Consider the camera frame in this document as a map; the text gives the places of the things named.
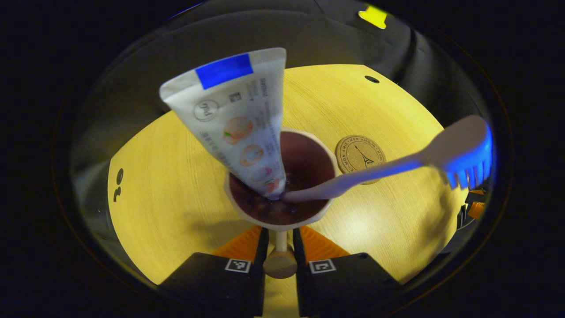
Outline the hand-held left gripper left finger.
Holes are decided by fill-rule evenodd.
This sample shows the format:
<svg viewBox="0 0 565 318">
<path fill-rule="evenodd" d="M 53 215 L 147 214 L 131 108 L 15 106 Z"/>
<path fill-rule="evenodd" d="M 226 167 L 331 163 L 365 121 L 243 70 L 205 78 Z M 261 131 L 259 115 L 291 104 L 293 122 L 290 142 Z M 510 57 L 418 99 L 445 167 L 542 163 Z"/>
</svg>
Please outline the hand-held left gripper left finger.
<svg viewBox="0 0 565 318">
<path fill-rule="evenodd" d="M 252 227 L 218 255 L 194 252 L 159 289 L 190 310 L 192 318 L 256 318 L 263 315 L 269 231 Z"/>
</svg>

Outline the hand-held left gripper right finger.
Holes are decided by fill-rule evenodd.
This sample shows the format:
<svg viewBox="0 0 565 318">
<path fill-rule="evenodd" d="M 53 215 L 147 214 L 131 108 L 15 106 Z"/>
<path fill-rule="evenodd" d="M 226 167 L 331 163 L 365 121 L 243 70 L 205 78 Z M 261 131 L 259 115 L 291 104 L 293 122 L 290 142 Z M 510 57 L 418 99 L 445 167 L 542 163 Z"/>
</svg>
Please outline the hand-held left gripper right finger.
<svg viewBox="0 0 565 318">
<path fill-rule="evenodd" d="M 299 316 L 367 318 L 400 290 L 367 252 L 350 254 L 308 226 L 293 231 Z"/>
</svg>

